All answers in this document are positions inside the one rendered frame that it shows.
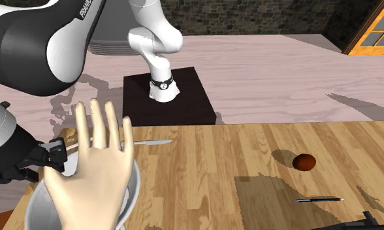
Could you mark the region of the dark robot stand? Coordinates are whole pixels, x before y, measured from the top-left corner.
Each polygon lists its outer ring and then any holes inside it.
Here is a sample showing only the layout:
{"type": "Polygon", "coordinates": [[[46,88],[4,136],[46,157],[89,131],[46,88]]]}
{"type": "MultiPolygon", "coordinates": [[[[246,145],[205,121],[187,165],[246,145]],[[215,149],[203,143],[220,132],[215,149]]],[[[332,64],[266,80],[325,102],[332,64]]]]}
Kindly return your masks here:
{"type": "Polygon", "coordinates": [[[169,125],[214,125],[216,114],[194,67],[172,70],[180,93],[170,102],[149,98],[151,74],[123,78],[122,115],[134,127],[169,125]]]}

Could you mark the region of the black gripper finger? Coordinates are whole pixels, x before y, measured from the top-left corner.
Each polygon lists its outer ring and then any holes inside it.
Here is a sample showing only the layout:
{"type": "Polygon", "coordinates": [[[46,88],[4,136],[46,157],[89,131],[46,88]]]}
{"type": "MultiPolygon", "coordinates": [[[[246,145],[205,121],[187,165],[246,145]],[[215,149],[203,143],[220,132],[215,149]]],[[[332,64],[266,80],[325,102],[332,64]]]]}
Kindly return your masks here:
{"type": "Polygon", "coordinates": [[[67,150],[64,139],[57,137],[49,143],[39,143],[33,149],[33,159],[37,166],[51,167],[60,173],[65,171],[64,163],[67,161],[67,150]]]}
{"type": "Polygon", "coordinates": [[[27,180],[36,183],[39,181],[39,174],[29,168],[18,169],[16,167],[0,172],[0,184],[8,184],[12,180],[27,180]]]}

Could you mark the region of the black pen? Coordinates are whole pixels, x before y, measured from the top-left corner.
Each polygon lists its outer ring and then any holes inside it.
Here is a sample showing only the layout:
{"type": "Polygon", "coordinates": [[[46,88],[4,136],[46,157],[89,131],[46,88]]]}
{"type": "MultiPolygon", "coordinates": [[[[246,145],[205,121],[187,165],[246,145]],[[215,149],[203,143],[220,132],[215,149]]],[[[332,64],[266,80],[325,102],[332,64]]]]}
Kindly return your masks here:
{"type": "Polygon", "coordinates": [[[343,201],[342,198],[311,198],[311,199],[296,199],[295,202],[297,203],[309,203],[309,202],[331,202],[331,201],[343,201]]]}

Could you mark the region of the orange framed window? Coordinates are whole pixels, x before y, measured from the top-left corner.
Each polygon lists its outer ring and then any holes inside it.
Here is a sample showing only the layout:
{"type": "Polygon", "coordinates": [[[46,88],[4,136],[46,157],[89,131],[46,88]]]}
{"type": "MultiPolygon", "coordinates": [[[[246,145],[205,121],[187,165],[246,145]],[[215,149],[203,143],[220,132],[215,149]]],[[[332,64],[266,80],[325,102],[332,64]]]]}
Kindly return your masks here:
{"type": "Polygon", "coordinates": [[[379,1],[342,53],[349,56],[384,55],[384,0],[379,1]]]}

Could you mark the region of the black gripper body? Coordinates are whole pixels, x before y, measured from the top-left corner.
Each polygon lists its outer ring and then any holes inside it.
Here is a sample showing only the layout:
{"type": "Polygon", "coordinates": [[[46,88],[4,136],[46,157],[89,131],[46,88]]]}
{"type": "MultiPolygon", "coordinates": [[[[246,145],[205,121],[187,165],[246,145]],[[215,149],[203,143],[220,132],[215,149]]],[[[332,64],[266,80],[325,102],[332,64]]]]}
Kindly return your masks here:
{"type": "Polygon", "coordinates": [[[0,140],[0,172],[23,161],[39,142],[24,128],[16,125],[9,138],[0,140]]]}

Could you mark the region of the silver knife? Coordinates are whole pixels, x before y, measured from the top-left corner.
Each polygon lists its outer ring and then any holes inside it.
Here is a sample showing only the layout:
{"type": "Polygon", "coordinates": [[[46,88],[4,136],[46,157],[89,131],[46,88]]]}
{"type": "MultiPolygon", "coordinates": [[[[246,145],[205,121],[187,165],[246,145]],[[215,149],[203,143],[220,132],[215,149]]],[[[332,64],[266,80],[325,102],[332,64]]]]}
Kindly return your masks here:
{"type": "Polygon", "coordinates": [[[172,140],[144,140],[144,141],[134,141],[134,145],[160,145],[160,144],[168,144],[172,142],[172,140]]]}

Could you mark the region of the grey white bowl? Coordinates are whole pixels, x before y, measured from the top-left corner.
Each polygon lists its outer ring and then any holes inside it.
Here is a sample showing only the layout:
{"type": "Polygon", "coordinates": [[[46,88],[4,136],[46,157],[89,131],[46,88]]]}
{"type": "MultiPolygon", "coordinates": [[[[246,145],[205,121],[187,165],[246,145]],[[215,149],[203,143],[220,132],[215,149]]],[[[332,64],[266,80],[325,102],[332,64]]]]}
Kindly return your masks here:
{"type": "MultiPolygon", "coordinates": [[[[125,230],[124,222],[136,204],[140,191],[140,170],[134,161],[131,178],[125,190],[116,230],[125,230]]],[[[25,230],[61,230],[53,201],[41,180],[33,191],[25,212],[25,230]]]]}

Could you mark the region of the red brown round fruit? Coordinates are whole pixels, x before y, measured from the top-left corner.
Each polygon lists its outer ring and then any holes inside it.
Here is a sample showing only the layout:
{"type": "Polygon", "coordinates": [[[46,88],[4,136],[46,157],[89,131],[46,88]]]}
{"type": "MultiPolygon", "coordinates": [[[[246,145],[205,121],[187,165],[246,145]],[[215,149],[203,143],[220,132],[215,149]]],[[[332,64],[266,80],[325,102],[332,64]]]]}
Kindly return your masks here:
{"type": "Polygon", "coordinates": [[[292,164],[299,171],[310,171],[316,166],[316,158],[310,154],[299,154],[293,159],[292,164]]]}

